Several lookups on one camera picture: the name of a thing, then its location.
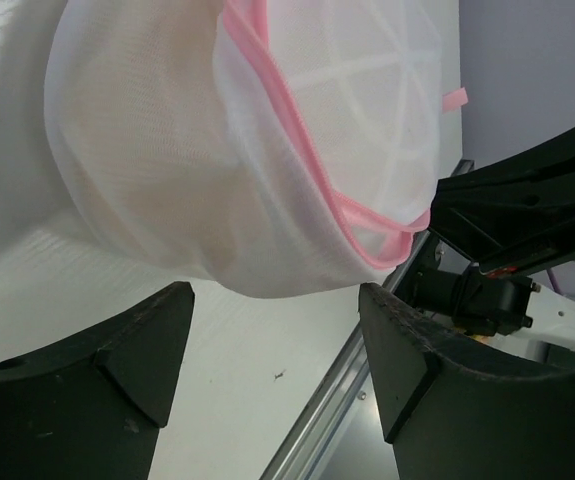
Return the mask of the beige bra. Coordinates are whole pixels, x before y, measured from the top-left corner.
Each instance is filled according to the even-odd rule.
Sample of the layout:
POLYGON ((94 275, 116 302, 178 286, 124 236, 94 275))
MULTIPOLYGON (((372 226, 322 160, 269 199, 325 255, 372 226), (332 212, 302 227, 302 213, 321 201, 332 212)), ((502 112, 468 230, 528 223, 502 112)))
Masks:
POLYGON ((67 41, 56 108, 62 171, 92 230, 197 276, 238 260, 234 216, 252 213, 213 82, 215 36, 212 11, 86 21, 67 41))

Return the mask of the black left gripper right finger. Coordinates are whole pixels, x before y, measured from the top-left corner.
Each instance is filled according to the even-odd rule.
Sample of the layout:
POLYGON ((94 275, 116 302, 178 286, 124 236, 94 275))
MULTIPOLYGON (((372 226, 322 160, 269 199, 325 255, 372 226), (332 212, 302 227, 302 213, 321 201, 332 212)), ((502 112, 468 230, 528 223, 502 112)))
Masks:
POLYGON ((479 343, 376 284, 359 316, 403 479, 575 479, 575 370, 479 343))

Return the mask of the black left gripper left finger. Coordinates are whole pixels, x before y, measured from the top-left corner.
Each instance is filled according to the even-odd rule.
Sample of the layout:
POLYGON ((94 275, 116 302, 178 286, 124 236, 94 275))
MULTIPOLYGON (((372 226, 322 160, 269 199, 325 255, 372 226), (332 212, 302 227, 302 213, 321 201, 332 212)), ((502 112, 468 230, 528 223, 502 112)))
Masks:
POLYGON ((195 294, 130 309, 0 363, 0 479, 145 479, 168 424, 195 294))

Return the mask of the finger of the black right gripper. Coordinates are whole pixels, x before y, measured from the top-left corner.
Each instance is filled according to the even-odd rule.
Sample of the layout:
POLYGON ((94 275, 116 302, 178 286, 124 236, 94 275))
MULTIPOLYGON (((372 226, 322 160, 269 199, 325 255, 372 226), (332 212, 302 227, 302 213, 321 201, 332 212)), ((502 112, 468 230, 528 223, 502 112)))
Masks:
POLYGON ((483 273, 535 273, 575 261, 575 127, 440 180, 429 229, 483 273))

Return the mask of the white mesh laundry bag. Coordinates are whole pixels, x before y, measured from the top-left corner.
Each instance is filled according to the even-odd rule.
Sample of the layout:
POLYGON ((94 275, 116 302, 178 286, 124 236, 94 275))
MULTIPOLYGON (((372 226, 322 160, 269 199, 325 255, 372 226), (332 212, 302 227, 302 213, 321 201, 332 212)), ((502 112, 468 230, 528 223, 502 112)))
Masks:
POLYGON ((213 82, 227 144, 249 177, 252 213, 233 221, 238 260, 212 276, 164 269, 285 298, 380 282, 409 257, 430 223, 441 117, 467 100, 442 88, 441 38, 422 2, 68 2, 46 69, 46 134, 103 243, 63 174, 56 108, 67 41, 120 11, 215 13, 213 82))

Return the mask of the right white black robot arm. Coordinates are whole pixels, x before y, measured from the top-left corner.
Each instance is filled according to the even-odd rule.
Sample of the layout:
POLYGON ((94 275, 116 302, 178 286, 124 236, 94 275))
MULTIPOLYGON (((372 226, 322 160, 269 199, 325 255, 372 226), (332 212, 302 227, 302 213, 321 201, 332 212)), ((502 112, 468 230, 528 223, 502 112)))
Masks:
POLYGON ((533 280, 575 261, 575 127, 527 151, 439 182, 431 241, 469 261, 423 261, 405 300, 470 336, 513 336, 575 351, 575 302, 533 280))

